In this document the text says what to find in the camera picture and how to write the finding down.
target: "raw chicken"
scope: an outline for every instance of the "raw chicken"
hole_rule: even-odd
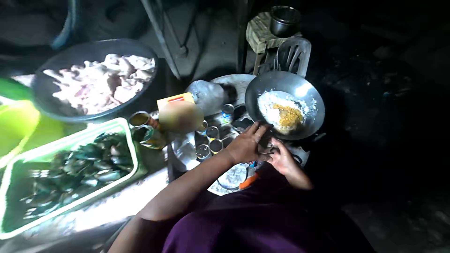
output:
[[[154,59],[108,54],[101,63],[84,61],[84,66],[43,73],[56,79],[53,83],[61,89],[53,97],[82,114],[97,114],[133,98],[153,78],[154,69]]]

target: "black pot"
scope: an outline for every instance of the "black pot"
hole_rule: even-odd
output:
[[[137,55],[149,59],[154,58],[154,77],[152,80],[146,82],[143,89],[129,101],[98,114],[80,114],[80,112],[72,108],[69,104],[53,97],[53,93],[60,91],[60,88],[53,84],[54,79],[52,77],[45,75],[42,71],[45,69],[60,70],[70,68],[72,65],[83,65],[83,62],[86,60],[91,62],[102,62],[107,54],[118,54],[125,56]],[[153,89],[160,89],[160,86],[164,85],[163,83],[160,85],[157,85],[156,83],[158,76],[160,75],[159,72],[158,57],[152,49],[139,41],[131,39],[117,39],[79,44],[70,47],[50,58],[36,71],[36,75],[31,83],[33,103],[43,115],[64,122],[99,123],[117,117],[128,118],[132,113],[146,109],[150,104],[154,104],[156,99],[160,99],[160,97],[154,97],[154,92],[152,92]]]
[[[287,38],[297,31],[300,12],[289,6],[274,6],[270,9],[270,32],[280,38]]]

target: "metal bowl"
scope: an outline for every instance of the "metal bowl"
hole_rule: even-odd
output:
[[[289,6],[274,6],[270,9],[270,32],[280,38],[292,36],[300,21],[300,12]]]
[[[285,71],[265,72],[253,79],[245,91],[245,107],[254,121],[266,123],[258,106],[258,98],[266,91],[284,91],[295,99],[303,101],[309,111],[304,116],[305,123],[298,131],[283,135],[273,130],[275,136],[283,140],[300,140],[314,134],[324,122],[325,105],[319,92],[299,75]]]

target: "can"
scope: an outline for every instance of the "can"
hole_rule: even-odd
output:
[[[132,125],[132,129],[143,125],[150,125],[156,130],[161,130],[161,125],[159,122],[152,118],[146,111],[138,111],[133,113],[130,118],[128,118],[128,123]]]
[[[206,144],[199,145],[195,151],[195,155],[200,160],[206,160],[212,156],[209,146]]]
[[[131,134],[134,141],[149,149],[162,149],[167,145],[161,132],[149,125],[138,126]]]
[[[234,106],[232,104],[225,104],[222,106],[222,117],[225,123],[231,123],[233,121]]]
[[[212,154],[217,154],[218,152],[224,149],[224,144],[221,140],[215,139],[212,140],[211,143],[209,144],[209,149],[211,150]]]
[[[128,118],[128,123],[130,125],[132,125],[133,127],[140,127],[140,126],[147,124],[149,119],[150,119],[150,114],[148,112],[138,111],[138,112],[133,113]]]
[[[206,120],[203,121],[202,125],[197,128],[197,133],[206,136],[206,129],[208,128],[208,122],[206,122]]]
[[[206,137],[211,142],[214,139],[219,138],[219,129],[216,126],[210,126],[206,129]]]

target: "mussel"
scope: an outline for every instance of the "mussel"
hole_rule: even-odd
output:
[[[24,219],[44,216],[108,185],[133,170],[125,135],[103,133],[93,143],[60,151],[50,163],[29,163],[32,195],[22,198]]]
[[[99,181],[102,181],[102,182],[110,182],[110,181],[118,180],[122,176],[120,174],[120,171],[110,170],[110,171],[107,171],[105,173],[99,172],[99,173],[95,174],[94,177],[96,179],[98,179]]]
[[[111,157],[111,161],[117,165],[132,165],[133,160],[129,156],[115,156]]]

